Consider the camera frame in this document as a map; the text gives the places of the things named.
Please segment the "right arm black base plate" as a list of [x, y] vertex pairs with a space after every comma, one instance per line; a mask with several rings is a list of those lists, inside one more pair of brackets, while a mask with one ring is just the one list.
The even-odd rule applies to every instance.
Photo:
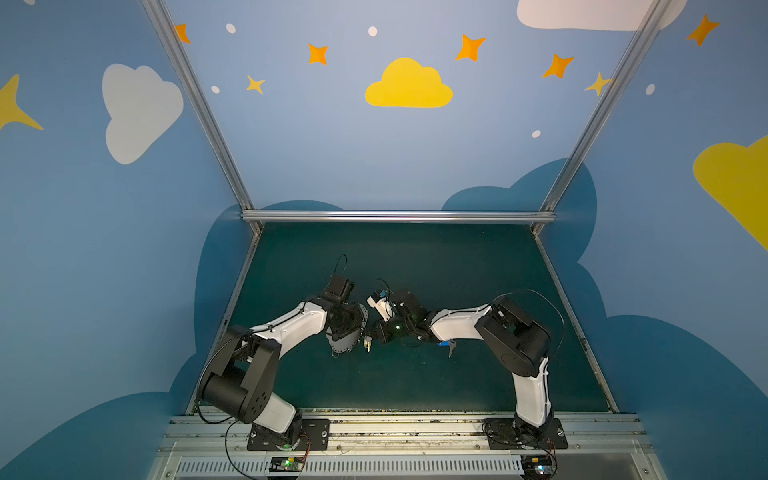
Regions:
[[550, 418], [540, 427], [534, 427], [514, 418], [488, 418], [482, 422], [482, 432], [489, 448], [565, 450], [569, 447], [562, 423]]

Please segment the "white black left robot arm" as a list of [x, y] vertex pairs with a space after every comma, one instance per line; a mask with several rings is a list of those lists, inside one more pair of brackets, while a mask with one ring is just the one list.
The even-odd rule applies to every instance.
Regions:
[[343, 354], [361, 340], [368, 312], [348, 301], [354, 283], [340, 275], [288, 313], [261, 325], [228, 328], [203, 369], [196, 399], [234, 419], [254, 424], [293, 443], [301, 414], [274, 393], [280, 359], [304, 340], [324, 334]]

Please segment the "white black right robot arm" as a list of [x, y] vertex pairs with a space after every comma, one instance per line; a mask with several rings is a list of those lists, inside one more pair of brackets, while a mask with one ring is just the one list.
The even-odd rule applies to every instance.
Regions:
[[512, 375], [516, 395], [516, 421], [542, 430], [552, 420], [548, 388], [551, 335], [508, 294], [478, 307], [429, 311], [408, 290], [382, 290], [366, 302], [380, 320], [366, 334], [369, 345], [411, 336], [420, 342], [447, 344], [479, 340]]

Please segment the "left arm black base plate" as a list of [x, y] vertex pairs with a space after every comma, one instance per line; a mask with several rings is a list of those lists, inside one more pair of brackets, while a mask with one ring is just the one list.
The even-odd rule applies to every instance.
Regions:
[[253, 424], [248, 436], [248, 451], [325, 451], [328, 448], [328, 419], [295, 419], [283, 433]]

